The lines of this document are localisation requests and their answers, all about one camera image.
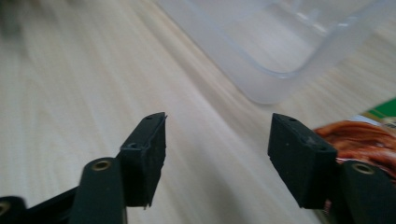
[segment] clear plastic bin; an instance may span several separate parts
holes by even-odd
[[[156,1],[261,104],[323,74],[396,9],[396,0]]]

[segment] tabletop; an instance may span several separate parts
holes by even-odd
[[[0,40],[0,196],[33,206],[114,157],[146,115],[165,112],[153,205],[129,223],[320,223],[267,156],[273,113],[310,128],[395,96],[396,19],[276,105],[247,99],[151,0],[27,1]]]

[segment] reddish-brown object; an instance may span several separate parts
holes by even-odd
[[[396,183],[396,137],[366,122],[343,120],[314,130],[337,149],[337,161],[375,165]]]

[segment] plastic container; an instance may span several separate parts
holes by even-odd
[[[323,74],[395,0],[156,0],[252,101],[273,104]]]

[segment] wooden table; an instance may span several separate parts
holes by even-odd
[[[164,111],[167,157],[150,209],[130,223],[319,223],[266,155],[272,113],[311,128],[396,93],[396,20],[277,105],[249,101],[149,0],[41,1],[0,42],[0,195],[28,206],[114,157],[148,114]]]

